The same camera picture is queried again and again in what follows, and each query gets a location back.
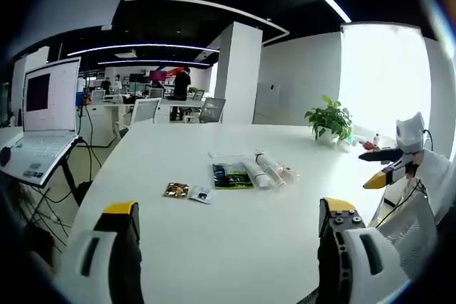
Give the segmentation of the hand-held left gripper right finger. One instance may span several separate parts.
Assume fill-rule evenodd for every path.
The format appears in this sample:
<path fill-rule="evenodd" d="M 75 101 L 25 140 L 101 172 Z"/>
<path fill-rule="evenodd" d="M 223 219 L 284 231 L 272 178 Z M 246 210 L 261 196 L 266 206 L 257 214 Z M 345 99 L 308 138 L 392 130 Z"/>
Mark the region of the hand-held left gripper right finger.
<path fill-rule="evenodd" d="M 409 283 L 400 254 L 354 205 L 319 202 L 317 303 L 387 303 Z"/>

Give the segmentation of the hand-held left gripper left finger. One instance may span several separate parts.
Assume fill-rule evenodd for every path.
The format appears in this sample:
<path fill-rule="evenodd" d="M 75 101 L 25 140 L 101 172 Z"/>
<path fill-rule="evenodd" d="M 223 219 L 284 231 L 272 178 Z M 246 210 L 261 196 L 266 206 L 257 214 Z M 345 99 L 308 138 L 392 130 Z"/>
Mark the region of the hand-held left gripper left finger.
<path fill-rule="evenodd" d="M 111 204 L 62 255 L 62 293 L 70 303 L 142 303 L 141 262 L 138 203 Z"/>

